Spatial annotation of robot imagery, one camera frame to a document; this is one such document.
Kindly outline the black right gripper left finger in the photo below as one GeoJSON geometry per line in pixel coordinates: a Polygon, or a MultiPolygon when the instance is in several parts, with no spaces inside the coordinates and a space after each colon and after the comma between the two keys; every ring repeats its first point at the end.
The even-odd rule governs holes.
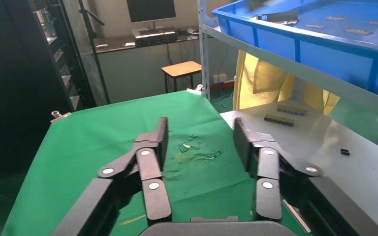
{"type": "Polygon", "coordinates": [[[162,178],[168,145],[168,119],[154,131],[137,135],[129,152],[98,170],[83,193],[52,231],[54,236],[108,236],[120,210],[143,193],[148,225],[172,219],[162,178]]]}

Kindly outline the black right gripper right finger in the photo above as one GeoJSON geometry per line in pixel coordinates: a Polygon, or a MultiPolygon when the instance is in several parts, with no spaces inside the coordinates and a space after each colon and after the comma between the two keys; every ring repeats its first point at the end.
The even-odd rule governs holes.
{"type": "Polygon", "coordinates": [[[255,179],[254,220],[280,222],[285,207],[308,234],[378,236],[378,224],[320,167],[283,150],[272,135],[249,130],[239,117],[233,142],[255,179]]]}

